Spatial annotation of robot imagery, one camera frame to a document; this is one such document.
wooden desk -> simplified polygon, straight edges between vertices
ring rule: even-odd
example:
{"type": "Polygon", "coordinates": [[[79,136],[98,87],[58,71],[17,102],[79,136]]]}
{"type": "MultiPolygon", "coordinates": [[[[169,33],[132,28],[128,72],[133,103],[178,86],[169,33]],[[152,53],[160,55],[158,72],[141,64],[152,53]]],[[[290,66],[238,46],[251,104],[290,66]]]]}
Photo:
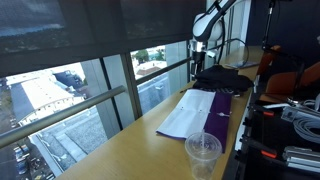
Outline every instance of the wooden desk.
{"type": "MultiPolygon", "coordinates": [[[[226,60],[237,59],[241,54],[242,49],[226,60]]],[[[262,51],[253,47],[250,55],[250,60],[260,60],[262,51]]],[[[239,74],[254,79],[256,71],[257,66],[240,70],[239,74]]],[[[193,179],[184,141],[155,132],[183,94],[177,92],[160,103],[57,179],[193,179]]],[[[217,161],[213,179],[222,179],[249,95],[250,91],[232,100],[226,152],[217,161]]]]}

purple cloth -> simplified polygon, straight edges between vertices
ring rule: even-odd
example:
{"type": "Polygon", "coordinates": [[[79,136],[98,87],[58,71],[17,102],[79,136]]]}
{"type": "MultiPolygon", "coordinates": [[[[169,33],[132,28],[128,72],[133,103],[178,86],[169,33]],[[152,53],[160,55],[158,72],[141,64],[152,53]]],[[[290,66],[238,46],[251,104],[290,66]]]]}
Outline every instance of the purple cloth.
{"type": "Polygon", "coordinates": [[[226,141],[228,134],[229,117],[220,116],[217,113],[224,113],[230,115],[231,108],[231,94],[216,92],[214,97],[208,119],[204,125],[205,132],[214,135],[219,139],[222,145],[222,153],[226,149],[226,141]]]}

window blind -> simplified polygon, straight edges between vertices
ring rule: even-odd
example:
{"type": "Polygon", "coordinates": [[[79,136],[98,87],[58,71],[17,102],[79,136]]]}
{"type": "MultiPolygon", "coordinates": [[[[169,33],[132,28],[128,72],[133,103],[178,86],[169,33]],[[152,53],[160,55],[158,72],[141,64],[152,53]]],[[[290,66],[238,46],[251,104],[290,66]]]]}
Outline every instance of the window blind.
{"type": "Polygon", "coordinates": [[[192,38],[205,0],[2,0],[0,77],[192,38]]]}

city view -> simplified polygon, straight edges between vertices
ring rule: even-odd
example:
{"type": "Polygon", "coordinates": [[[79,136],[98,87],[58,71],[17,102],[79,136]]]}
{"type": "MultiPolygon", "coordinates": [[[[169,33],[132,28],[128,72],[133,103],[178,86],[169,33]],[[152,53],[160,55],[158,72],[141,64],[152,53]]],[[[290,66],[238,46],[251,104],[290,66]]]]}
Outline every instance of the city view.
{"type": "MultiPolygon", "coordinates": [[[[136,79],[167,66],[164,46],[131,53],[136,79]]],[[[90,98],[81,63],[0,80],[0,133],[25,126],[90,98]]],[[[138,85],[143,113],[170,95],[166,73],[138,85]]],[[[108,137],[95,106],[0,149],[3,179],[54,179],[108,137]]]]}

black cable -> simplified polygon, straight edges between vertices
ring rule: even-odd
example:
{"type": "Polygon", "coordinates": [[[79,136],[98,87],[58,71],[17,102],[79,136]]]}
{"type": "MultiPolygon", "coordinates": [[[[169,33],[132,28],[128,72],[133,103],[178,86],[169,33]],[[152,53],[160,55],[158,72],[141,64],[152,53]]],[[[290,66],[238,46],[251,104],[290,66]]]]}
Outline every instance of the black cable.
{"type": "Polygon", "coordinates": [[[222,46],[220,48],[220,54],[219,54],[217,64],[220,64],[220,60],[221,60],[222,54],[223,54],[223,47],[224,47],[224,43],[226,40],[226,23],[224,21],[224,16],[222,16],[222,18],[221,18],[221,25],[222,25],[222,46]]]}
{"type": "Polygon", "coordinates": [[[215,47],[213,47],[213,48],[210,48],[210,49],[208,49],[208,50],[218,49],[218,48],[220,48],[220,47],[223,47],[223,46],[225,45],[225,43],[231,43],[231,42],[233,42],[233,41],[240,41],[241,43],[243,43],[244,46],[245,46],[245,48],[246,48],[246,51],[247,51],[247,56],[246,56],[245,60],[243,61],[242,66],[239,67],[239,68],[241,68],[241,67],[245,66],[245,65],[247,64],[248,60],[249,60],[249,48],[248,48],[248,46],[246,45],[246,43],[245,43],[244,41],[242,41],[241,39],[239,39],[239,38],[228,39],[228,40],[222,42],[221,44],[219,44],[219,45],[217,45],[217,46],[215,46],[215,47]]]}

